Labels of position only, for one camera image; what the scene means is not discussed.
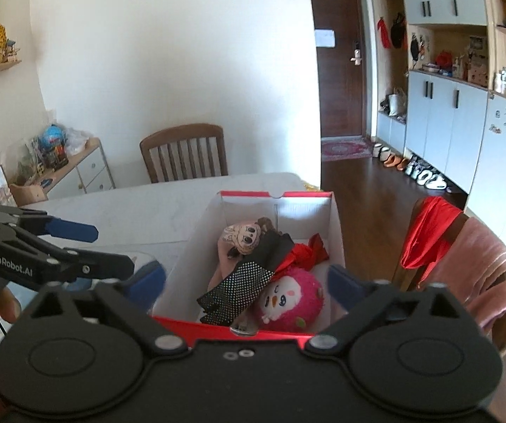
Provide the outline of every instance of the red rug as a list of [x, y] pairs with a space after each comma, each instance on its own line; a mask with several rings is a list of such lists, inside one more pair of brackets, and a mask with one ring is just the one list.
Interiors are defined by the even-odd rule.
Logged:
[[322, 162], [372, 157], [372, 143], [363, 137], [322, 138]]

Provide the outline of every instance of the drawer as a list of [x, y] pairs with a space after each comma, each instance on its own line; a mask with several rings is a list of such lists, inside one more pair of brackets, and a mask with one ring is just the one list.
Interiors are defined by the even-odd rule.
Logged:
[[108, 170], [102, 170], [102, 172], [100, 172], [96, 178], [91, 181], [86, 189], [87, 194], [91, 194], [93, 192], [103, 192], [105, 190], [112, 189], [112, 180], [110, 179], [110, 175], [108, 175]]
[[85, 186], [88, 186], [93, 179], [102, 172], [104, 167], [104, 158], [103, 154], [100, 152], [100, 148], [93, 151], [77, 166], [80, 178]]

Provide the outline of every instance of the door handle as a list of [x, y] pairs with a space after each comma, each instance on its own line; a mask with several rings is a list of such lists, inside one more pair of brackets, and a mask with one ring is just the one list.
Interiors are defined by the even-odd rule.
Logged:
[[362, 63], [361, 49], [355, 49], [355, 56], [351, 57], [351, 62], [354, 62], [356, 66], [361, 66]]

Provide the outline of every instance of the doll face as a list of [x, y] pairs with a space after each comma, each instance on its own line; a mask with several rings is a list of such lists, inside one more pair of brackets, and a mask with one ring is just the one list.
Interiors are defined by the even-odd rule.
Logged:
[[276, 321], [283, 313], [292, 310], [300, 303], [302, 290], [292, 277], [285, 276], [272, 282], [263, 291], [258, 304], [265, 324]]

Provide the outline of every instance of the pink towel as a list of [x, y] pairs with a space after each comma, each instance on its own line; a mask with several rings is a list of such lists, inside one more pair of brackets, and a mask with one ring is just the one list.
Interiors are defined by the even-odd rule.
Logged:
[[506, 246], [472, 217], [426, 282], [445, 283], [478, 325], [488, 331], [506, 312], [506, 281], [490, 288], [505, 272]]

